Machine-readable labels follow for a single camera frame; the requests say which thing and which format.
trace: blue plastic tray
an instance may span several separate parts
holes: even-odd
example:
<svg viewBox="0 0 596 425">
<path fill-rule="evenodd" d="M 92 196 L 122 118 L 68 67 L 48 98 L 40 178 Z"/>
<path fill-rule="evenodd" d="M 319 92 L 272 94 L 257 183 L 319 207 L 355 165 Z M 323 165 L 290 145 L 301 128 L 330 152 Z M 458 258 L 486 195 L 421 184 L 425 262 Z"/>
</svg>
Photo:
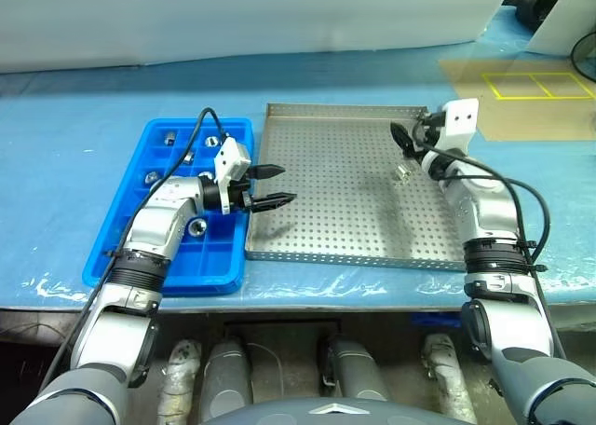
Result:
<svg viewBox="0 0 596 425">
<path fill-rule="evenodd" d="M 246 145 L 252 156 L 251 122 L 241 118 L 221 121 L 223 128 Z M 109 261 L 105 252 L 115 249 L 132 212 L 148 192 L 145 175 L 149 171 L 163 175 L 171 167 L 183 152 L 195 122 L 195 119 L 155 119 L 147 124 L 85 264 L 83 282 L 86 285 L 97 284 Z M 176 133 L 173 146 L 164 144 L 169 131 Z M 217 135 L 215 123 L 205 119 L 193 146 L 195 158 L 192 164 L 182 164 L 174 174 L 189 176 L 202 171 L 215 172 L 213 158 L 219 147 L 206 147 L 205 139 Z M 234 292 L 242 284 L 248 214 L 207 212 L 203 218 L 207 221 L 207 233 L 194 238 L 185 232 L 178 254 L 169 267 L 164 295 L 220 295 Z"/>
</svg>

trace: metal sheet tray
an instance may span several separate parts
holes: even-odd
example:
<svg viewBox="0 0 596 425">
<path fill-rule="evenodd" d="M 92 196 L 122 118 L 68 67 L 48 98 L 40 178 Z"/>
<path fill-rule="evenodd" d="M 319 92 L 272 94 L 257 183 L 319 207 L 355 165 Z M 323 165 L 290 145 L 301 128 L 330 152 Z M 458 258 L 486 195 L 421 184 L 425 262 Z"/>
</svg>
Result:
<svg viewBox="0 0 596 425">
<path fill-rule="evenodd" d="M 257 195 L 295 192 L 251 215 L 247 257 L 377 267 L 462 269 L 453 215 L 436 182 L 406 162 L 389 122 L 411 129 L 424 106 L 270 103 L 260 162 L 286 172 Z M 397 178 L 398 165 L 411 174 Z"/>
</svg>

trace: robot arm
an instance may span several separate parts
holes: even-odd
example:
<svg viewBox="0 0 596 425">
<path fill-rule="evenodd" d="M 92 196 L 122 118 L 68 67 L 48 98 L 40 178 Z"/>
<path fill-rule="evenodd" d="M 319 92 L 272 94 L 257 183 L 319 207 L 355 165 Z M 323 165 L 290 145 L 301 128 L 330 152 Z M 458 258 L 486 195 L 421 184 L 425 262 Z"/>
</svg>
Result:
<svg viewBox="0 0 596 425">
<path fill-rule="evenodd" d="M 421 119 L 425 142 L 457 157 L 467 156 L 476 131 L 478 100 L 452 101 Z M 462 323 L 473 349 L 492 363 L 496 383 L 520 424 L 588 425 L 596 418 L 596 378 L 554 358 L 553 336 L 520 242 L 516 209 L 498 180 L 443 177 L 489 175 L 434 151 L 417 150 L 407 131 L 391 132 L 407 158 L 415 158 L 454 212 L 462 241 L 471 298 Z"/>
<path fill-rule="evenodd" d="M 121 424 L 127 389 L 140 386 L 147 377 L 161 289 L 189 221 L 192 226 L 191 219 L 207 210 L 260 212 L 295 198 L 286 193 L 254 198 L 250 179 L 284 170 L 251 167 L 244 145 L 230 136 L 216 156 L 215 170 L 215 179 L 170 177 L 139 210 L 78 335 L 71 370 L 49 383 L 14 425 Z M 189 232 L 201 231 L 189 227 Z"/>
</svg>

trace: white wall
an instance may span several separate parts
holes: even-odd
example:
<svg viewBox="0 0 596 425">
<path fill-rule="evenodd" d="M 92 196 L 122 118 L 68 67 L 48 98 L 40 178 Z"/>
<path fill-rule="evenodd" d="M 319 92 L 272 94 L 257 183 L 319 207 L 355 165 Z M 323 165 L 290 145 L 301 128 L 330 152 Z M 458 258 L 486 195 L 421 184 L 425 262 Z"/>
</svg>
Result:
<svg viewBox="0 0 596 425">
<path fill-rule="evenodd" d="M 0 0 L 0 72 L 473 40 L 502 0 Z"/>
</svg>

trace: blue table surface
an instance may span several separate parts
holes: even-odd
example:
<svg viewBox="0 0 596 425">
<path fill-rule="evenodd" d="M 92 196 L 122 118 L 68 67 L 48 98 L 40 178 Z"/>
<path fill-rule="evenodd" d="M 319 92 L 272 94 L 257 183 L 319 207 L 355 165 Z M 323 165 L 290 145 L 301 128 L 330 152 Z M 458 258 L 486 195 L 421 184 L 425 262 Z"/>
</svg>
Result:
<svg viewBox="0 0 596 425">
<path fill-rule="evenodd" d="M 530 34 L 503 7 L 462 45 L 247 56 L 144 67 L 0 75 L 0 307 L 80 308 L 81 272 L 145 124 L 204 106 L 247 117 L 258 150 L 269 102 L 427 105 L 457 98 L 439 59 L 529 58 Z M 592 142 L 486 142 L 470 153 L 538 188 L 552 213 L 541 258 L 550 303 L 596 301 Z M 523 198 L 529 237 L 541 214 Z M 459 308 L 463 274 L 248 261 L 232 295 L 167 298 L 176 310 Z"/>
</svg>

